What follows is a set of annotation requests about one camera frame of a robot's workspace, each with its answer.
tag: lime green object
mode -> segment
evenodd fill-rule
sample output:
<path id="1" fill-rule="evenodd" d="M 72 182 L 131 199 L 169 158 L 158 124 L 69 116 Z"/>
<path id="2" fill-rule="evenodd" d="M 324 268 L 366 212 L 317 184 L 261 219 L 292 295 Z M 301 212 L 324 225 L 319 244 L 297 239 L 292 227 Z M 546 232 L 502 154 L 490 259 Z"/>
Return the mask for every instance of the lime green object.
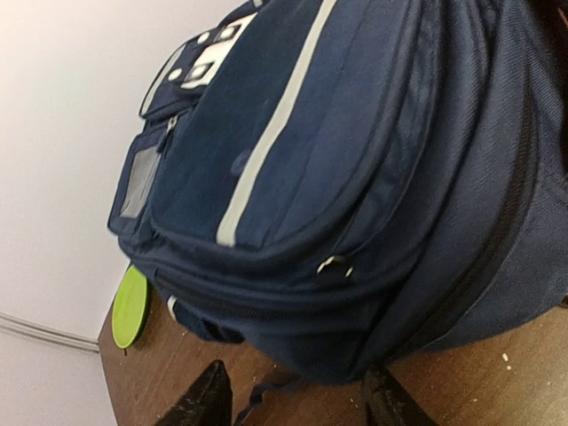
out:
<path id="1" fill-rule="evenodd" d="M 130 266 L 114 298 L 113 337 L 116 346 L 126 349 L 140 335 L 148 314 L 148 281 L 135 266 Z"/>

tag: white wall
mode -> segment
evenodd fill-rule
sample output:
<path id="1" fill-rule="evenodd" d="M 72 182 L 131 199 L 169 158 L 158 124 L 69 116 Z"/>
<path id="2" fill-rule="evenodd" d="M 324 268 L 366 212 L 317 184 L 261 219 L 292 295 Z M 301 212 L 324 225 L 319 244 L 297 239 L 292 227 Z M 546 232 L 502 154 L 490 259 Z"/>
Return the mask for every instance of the white wall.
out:
<path id="1" fill-rule="evenodd" d="M 0 312 L 95 338 L 127 264 L 106 231 L 139 103 L 239 0 L 0 0 Z"/>
<path id="2" fill-rule="evenodd" d="M 100 357 L 0 334 L 0 424 L 116 425 Z"/>

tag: navy blue backpack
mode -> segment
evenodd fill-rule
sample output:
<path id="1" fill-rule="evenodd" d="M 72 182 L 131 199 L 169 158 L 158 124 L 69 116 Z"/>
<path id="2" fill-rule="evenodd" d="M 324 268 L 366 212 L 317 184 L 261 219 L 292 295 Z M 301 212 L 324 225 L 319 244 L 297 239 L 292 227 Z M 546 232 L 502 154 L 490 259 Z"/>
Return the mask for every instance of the navy blue backpack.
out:
<path id="1" fill-rule="evenodd" d="M 319 383 L 532 320 L 568 290 L 558 5 L 246 2 L 155 78 L 108 226 L 196 335 Z"/>

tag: reflective stripe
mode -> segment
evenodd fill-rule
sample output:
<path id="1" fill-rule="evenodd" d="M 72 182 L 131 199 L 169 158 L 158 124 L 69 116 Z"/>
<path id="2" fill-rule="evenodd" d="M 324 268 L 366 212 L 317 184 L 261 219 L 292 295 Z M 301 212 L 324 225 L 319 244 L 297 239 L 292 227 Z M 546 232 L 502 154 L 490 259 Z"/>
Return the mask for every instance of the reflective stripe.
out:
<path id="1" fill-rule="evenodd" d="M 163 79 L 166 78 L 166 75 L 170 72 L 170 69 L 174 66 L 174 63 L 181 56 L 182 52 L 184 51 L 185 45 L 186 45 L 186 43 L 182 44 L 181 46 L 179 46 L 177 48 L 176 51 L 174 51 L 172 53 L 172 55 L 168 59 L 168 62 L 166 62 L 166 65 L 163 66 L 162 71 L 156 77 L 155 81 L 152 83 L 150 90 L 148 91 L 148 93 L 146 94 L 146 97 L 144 98 L 144 102 L 142 103 L 142 107 L 140 108 L 140 115 L 146 114 L 148 112 L 148 109 L 150 109 L 150 105 L 152 104 L 152 101 L 154 100 L 154 96 L 156 95 L 156 91 L 158 90 L 158 87 L 160 87 L 160 84 L 162 84 Z"/>
<path id="2" fill-rule="evenodd" d="M 242 172 L 241 179 L 235 188 L 229 207 L 217 229 L 217 244 L 234 247 L 237 226 L 242 214 L 249 203 L 256 177 L 264 164 L 266 156 L 272 145 L 288 123 L 292 110 L 296 104 L 300 89 L 312 62 L 312 57 L 320 39 L 321 32 L 326 25 L 327 19 L 337 0 L 323 0 L 319 8 L 312 28 L 305 39 L 304 47 L 298 56 L 298 60 L 288 80 L 288 85 L 282 94 L 280 102 L 274 110 L 271 120 L 268 122 L 264 133 L 258 140 L 255 149 L 248 158 L 247 166 Z"/>

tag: black object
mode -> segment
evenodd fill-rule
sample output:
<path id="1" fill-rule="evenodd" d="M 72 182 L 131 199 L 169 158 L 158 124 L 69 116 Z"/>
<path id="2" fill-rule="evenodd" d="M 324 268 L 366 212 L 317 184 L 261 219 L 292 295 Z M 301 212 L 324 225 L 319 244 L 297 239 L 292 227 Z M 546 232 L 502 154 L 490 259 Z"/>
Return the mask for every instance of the black object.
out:
<path id="1" fill-rule="evenodd" d="M 303 383 L 300 376 L 293 373 L 282 373 L 279 378 L 274 378 L 267 383 L 255 386 L 250 392 L 247 407 L 237 414 L 233 426 L 242 426 L 249 414 L 264 402 L 264 393 L 267 391 L 294 392 Z"/>
<path id="2" fill-rule="evenodd" d="M 213 361 L 154 426 L 231 426 L 233 391 L 223 361 Z"/>
<path id="3" fill-rule="evenodd" d="M 363 379 L 367 426 L 437 426 L 389 371 L 369 368 Z"/>

